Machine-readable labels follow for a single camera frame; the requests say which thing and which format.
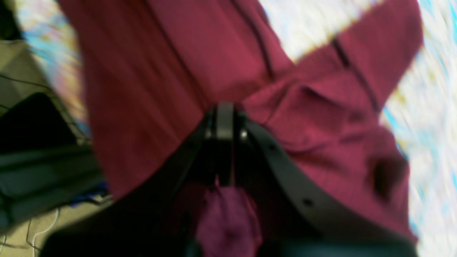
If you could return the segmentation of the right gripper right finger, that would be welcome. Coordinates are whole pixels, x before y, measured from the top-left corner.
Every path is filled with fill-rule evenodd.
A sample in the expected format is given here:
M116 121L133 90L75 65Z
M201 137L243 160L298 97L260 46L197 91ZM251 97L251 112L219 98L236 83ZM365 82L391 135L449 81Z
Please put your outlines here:
M234 112L236 184L256 205L258 257L416 257L412 242L346 208L246 112Z

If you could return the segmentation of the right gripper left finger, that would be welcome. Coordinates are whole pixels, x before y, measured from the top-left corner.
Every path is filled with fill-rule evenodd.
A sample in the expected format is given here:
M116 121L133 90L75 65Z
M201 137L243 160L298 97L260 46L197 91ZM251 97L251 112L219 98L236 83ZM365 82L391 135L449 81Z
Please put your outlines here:
M233 184L235 106L220 103L129 195L47 239L42 257L202 257L193 236L207 188Z

